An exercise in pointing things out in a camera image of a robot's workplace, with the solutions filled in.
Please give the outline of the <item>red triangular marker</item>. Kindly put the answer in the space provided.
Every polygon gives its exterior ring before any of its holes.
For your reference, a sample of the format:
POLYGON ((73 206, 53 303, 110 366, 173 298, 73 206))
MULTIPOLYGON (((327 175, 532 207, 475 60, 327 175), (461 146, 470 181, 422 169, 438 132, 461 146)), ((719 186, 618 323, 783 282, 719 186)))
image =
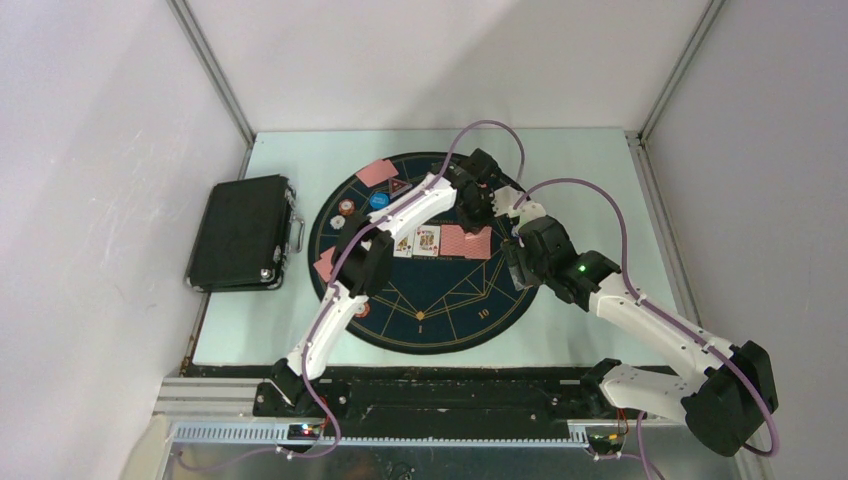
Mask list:
POLYGON ((395 199, 412 188, 410 182, 397 177, 392 177, 388 180, 389 196, 395 199))

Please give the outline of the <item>black carrying case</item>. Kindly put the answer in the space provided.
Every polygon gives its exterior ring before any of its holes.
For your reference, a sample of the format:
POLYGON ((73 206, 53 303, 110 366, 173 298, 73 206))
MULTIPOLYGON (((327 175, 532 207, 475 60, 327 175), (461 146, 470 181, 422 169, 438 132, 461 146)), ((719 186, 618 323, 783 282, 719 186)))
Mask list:
POLYGON ((185 282, 201 293, 277 290, 302 248, 296 191, 283 175, 223 182, 210 192, 185 282))

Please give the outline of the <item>red poker chip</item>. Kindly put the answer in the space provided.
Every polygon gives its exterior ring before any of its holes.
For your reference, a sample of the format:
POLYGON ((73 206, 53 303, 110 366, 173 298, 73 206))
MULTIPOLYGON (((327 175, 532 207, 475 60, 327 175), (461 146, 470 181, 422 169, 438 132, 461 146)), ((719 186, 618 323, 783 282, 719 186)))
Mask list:
POLYGON ((343 199, 338 204, 339 214, 349 216, 356 211, 356 204, 351 199, 343 199))
POLYGON ((358 306, 354 316, 356 318, 364 318, 369 314, 369 312, 370 312, 370 305, 369 305, 368 302, 365 302, 365 303, 358 306))

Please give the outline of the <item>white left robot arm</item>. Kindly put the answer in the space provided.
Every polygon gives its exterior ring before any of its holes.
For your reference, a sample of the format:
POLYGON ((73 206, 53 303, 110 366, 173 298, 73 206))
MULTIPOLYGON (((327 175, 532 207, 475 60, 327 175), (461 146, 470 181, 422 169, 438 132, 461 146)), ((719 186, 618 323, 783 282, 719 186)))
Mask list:
POLYGON ((311 382, 324 373, 331 350, 356 310, 388 283, 396 242, 448 211, 455 212, 464 233, 479 234, 495 217, 491 186, 500 174, 496 160, 481 149, 458 162, 448 154, 433 173, 387 207, 349 217, 333 252, 318 313, 285 357, 293 378, 278 391, 283 409, 297 417, 312 411, 316 390, 311 382))

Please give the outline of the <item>blue small blind button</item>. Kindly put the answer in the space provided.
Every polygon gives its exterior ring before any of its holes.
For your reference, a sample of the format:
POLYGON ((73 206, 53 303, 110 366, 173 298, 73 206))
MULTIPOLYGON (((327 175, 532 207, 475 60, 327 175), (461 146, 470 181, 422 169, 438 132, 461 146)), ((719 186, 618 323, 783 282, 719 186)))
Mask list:
POLYGON ((369 205, 375 211, 384 209, 388 207, 389 204, 390 197, 384 192, 373 193, 369 198, 369 205))

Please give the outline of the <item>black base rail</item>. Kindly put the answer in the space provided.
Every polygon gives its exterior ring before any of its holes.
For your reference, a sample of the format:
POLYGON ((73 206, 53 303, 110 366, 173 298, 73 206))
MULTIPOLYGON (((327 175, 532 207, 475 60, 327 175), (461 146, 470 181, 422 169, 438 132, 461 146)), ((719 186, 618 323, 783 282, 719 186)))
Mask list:
POLYGON ((190 366, 186 375, 248 383, 253 417, 294 422, 290 440, 574 441, 580 420, 638 410, 681 422, 697 392, 668 367, 331 366, 310 388, 282 366, 190 366))

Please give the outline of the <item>white poker chip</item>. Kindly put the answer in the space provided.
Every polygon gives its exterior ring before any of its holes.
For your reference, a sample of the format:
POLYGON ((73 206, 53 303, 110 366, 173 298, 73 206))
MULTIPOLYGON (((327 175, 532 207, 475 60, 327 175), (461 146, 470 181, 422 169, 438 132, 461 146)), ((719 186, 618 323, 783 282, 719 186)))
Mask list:
POLYGON ((333 230, 340 231, 345 226, 346 220, 346 216, 336 215, 329 220, 329 225, 333 230))

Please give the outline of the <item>round dark poker mat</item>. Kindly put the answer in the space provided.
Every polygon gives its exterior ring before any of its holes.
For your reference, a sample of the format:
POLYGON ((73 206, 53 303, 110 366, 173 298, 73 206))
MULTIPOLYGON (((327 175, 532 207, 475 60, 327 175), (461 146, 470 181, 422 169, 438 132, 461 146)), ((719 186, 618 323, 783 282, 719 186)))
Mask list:
MULTIPOLYGON (((398 170, 395 177, 415 186, 444 157, 442 152, 412 152, 394 155, 389 160, 398 170)), ((369 188, 351 176, 328 196, 310 232, 309 262, 313 264, 320 253, 336 246, 341 230, 333 230, 329 220, 340 215, 339 202, 351 199, 357 211, 368 214, 373 211, 369 198, 376 192, 389 195, 388 181, 369 188)), ((527 312, 537 291, 517 290, 508 271, 501 247, 513 237, 513 223, 501 216, 489 227, 492 228, 489 260, 440 253, 437 257, 396 257, 390 281, 368 300, 369 314, 364 318, 354 316, 348 331, 381 349, 413 355, 470 349, 506 331, 527 312)), ((322 296, 326 283, 319 279, 313 266, 310 277, 316 294, 322 296)))

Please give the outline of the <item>single red playing card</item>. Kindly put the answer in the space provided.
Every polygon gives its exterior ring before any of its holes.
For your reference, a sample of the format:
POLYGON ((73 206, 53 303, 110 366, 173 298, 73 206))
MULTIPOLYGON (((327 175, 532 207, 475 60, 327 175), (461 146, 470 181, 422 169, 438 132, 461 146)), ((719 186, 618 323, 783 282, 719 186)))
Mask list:
POLYGON ((374 187, 398 175, 398 170, 389 159, 377 159, 356 172, 355 176, 366 186, 374 187))

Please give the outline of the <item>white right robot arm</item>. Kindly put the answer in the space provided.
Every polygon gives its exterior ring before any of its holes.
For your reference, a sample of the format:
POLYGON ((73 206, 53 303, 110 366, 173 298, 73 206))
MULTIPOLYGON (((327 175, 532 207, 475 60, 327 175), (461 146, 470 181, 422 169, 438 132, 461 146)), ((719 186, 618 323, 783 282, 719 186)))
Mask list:
POLYGON ((545 286, 566 304, 606 320, 657 352, 670 373, 604 359, 581 380, 585 411, 606 418, 642 410, 684 424, 712 452, 731 457, 778 407, 768 352, 701 330, 629 287, 622 268, 597 251, 578 253, 564 226, 545 215, 516 226, 503 246, 519 288, 545 286))

